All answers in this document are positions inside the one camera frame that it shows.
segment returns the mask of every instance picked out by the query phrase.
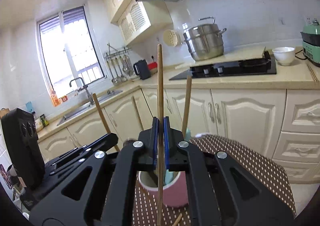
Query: floor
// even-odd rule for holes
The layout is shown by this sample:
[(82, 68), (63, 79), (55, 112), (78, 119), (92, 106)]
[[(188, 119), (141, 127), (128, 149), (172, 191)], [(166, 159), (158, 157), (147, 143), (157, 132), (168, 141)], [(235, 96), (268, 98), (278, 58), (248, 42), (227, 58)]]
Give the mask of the floor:
[(320, 184), (290, 184), (297, 215), (307, 206)]

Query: brown polka dot tablecloth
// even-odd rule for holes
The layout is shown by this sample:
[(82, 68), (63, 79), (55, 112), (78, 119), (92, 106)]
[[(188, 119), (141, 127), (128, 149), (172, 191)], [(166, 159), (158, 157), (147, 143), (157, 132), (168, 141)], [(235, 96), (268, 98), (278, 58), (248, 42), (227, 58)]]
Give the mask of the brown polka dot tablecloth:
[[(215, 154), (218, 151), (225, 151), (228, 153), (275, 196), (287, 204), (294, 216), (296, 216), (290, 184), (282, 166), (237, 141), (217, 135), (203, 134), (198, 138), (192, 138), (190, 142), (197, 145), (204, 152)], [(157, 201), (153, 195), (142, 190), (139, 183), (136, 184), (134, 202), (132, 225), (156, 226)], [(182, 219), (178, 226), (191, 225), (188, 206), (180, 208), (164, 206), (162, 209), (164, 225), (172, 225), (180, 213), (182, 213)]]

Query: window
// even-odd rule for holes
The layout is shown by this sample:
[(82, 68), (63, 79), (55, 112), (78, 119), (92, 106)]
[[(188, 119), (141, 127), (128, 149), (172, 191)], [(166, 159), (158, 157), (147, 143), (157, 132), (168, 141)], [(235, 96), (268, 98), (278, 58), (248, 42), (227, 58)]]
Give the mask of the window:
[(81, 82), (69, 82), (83, 78), (85, 84), (102, 78), (103, 72), (93, 47), (84, 7), (60, 12), (39, 23), (40, 44), (49, 85), (61, 98), (79, 86)]

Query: green rice cooker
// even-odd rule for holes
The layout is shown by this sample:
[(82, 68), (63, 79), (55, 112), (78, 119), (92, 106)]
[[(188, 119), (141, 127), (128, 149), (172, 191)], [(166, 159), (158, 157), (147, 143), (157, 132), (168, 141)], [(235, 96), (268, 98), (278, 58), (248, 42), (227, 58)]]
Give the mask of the green rice cooker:
[(302, 46), (303, 54), (315, 66), (320, 67), (320, 25), (317, 20), (314, 20), (311, 25), (303, 28)]

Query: black glass cooktop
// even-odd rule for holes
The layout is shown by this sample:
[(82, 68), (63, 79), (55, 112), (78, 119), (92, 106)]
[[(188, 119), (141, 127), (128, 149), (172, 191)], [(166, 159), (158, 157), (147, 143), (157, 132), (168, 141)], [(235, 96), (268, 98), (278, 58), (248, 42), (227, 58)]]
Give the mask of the black glass cooktop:
[(268, 52), (264, 52), (263, 58), (190, 67), (189, 70), (172, 77), (169, 81), (184, 80), (187, 79), (187, 76), (192, 76), (192, 78), (209, 78), (276, 73), (275, 58), (273, 56), (270, 57)]

